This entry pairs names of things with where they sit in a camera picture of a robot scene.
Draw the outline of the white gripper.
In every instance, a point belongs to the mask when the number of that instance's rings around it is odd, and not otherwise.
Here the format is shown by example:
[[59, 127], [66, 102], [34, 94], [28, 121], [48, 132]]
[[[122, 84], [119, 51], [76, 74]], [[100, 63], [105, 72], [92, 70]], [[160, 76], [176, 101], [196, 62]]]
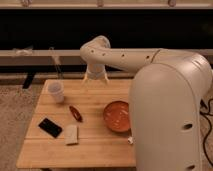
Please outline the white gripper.
[[87, 82], [88, 79], [104, 79], [106, 84], [109, 83], [108, 76], [106, 75], [105, 66], [103, 64], [88, 64], [86, 74], [83, 78], [83, 83]]

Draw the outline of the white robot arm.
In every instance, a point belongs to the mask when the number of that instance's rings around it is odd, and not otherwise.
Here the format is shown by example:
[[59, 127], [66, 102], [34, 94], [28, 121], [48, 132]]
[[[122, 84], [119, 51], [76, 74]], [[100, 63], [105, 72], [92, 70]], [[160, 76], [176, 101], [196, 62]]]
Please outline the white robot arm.
[[162, 48], [112, 49], [98, 36], [80, 48], [86, 76], [111, 66], [134, 74], [129, 110], [137, 171], [202, 171], [200, 101], [213, 80], [202, 55]]

